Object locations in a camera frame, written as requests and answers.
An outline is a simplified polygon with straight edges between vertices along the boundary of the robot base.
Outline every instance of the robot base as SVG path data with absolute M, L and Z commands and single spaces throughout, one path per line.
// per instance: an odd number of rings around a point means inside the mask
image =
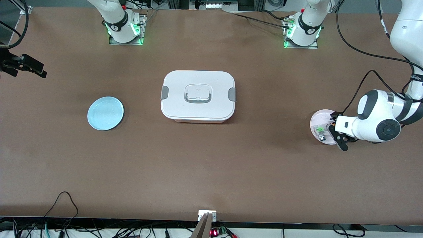
M 136 30 L 140 31 L 140 34 L 137 35 L 133 40 L 127 43 L 119 43 L 115 41 L 111 35 L 109 34 L 109 44 L 111 45 L 143 45 L 144 43 L 144 35 L 146 33 L 146 22 L 147 22 L 147 15 L 140 15 L 140 20 L 138 23 L 141 24 L 141 26 L 135 28 Z
M 294 15 L 289 16 L 289 19 L 294 21 Z M 289 29 L 282 28 L 283 47 L 284 48 L 295 48 L 295 49 L 317 49 L 317 39 L 315 39 L 314 42 L 311 45 L 301 46 L 301 45 L 295 44 L 291 39 L 286 37 L 287 35 L 291 34 L 291 31 L 292 31 L 291 29 L 293 29 L 292 28 L 293 24 L 295 24 L 295 23 L 294 22 L 282 21 L 282 25 L 290 27 Z
M 335 140 L 327 130 L 327 125 L 331 122 L 331 114 L 334 111 L 323 109 L 313 114 L 310 120 L 310 130 L 313 136 L 324 144 L 334 145 Z

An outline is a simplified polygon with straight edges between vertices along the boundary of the light blue plate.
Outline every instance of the light blue plate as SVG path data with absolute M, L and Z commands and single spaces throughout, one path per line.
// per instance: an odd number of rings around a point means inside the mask
M 88 109 L 88 123 L 96 130 L 110 130 L 117 126 L 124 116 L 123 104 L 114 97 L 97 99 Z

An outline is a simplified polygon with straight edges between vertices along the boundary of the table surface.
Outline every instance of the table surface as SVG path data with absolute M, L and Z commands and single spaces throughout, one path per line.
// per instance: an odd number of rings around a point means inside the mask
M 385 18 L 390 29 L 396 15 Z M 396 90 L 410 76 L 407 64 L 348 48 L 333 14 L 318 50 L 284 49 L 279 28 L 223 11 L 160 10 L 143 46 L 109 46 L 101 21 L 92 8 L 30 15 L 12 52 L 48 74 L 1 74 L 0 215 L 43 216 L 69 191 L 81 217 L 195 220 L 213 209 L 225 221 L 423 225 L 422 122 L 347 152 L 311 135 L 311 115 L 342 110 L 368 70 Z M 340 14 L 340 25 L 360 49 L 400 57 L 376 14 Z M 222 124 L 166 118 L 161 85 L 173 70 L 230 73 L 234 115 Z M 359 97 L 371 89 L 385 90 L 374 75 Z M 125 117 L 97 131 L 87 110 L 104 96 L 120 99 Z M 73 214 L 66 197 L 50 213 Z

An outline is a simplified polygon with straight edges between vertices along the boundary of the gray latch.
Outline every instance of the gray latch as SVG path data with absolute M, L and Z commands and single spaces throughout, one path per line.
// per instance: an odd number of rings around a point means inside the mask
M 229 94 L 229 100 L 232 102 L 236 102 L 236 89 L 230 88 L 228 94 Z
M 166 99 L 169 96 L 169 88 L 167 86 L 162 86 L 162 95 L 160 96 L 160 99 Z

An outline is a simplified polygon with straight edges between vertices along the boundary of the robotic arm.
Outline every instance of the robotic arm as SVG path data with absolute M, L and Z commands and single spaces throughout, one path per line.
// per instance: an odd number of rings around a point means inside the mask
M 423 67 L 423 0 L 402 0 L 402 9 L 391 32 L 392 47 L 411 62 Z M 423 117 L 423 71 L 414 67 L 404 97 L 391 92 L 371 90 L 358 104 L 358 116 L 333 113 L 335 121 L 328 129 L 336 144 L 347 150 L 345 142 L 354 139 L 385 142 L 395 139 L 401 126 L 412 124 Z
M 297 12 L 293 18 L 294 23 L 286 35 L 299 46 L 311 45 L 317 38 L 321 24 L 329 12 L 330 0 L 307 0 L 304 12 Z
M 119 43 L 128 43 L 140 34 L 140 14 L 123 10 L 118 0 L 87 0 L 102 15 L 109 34 Z

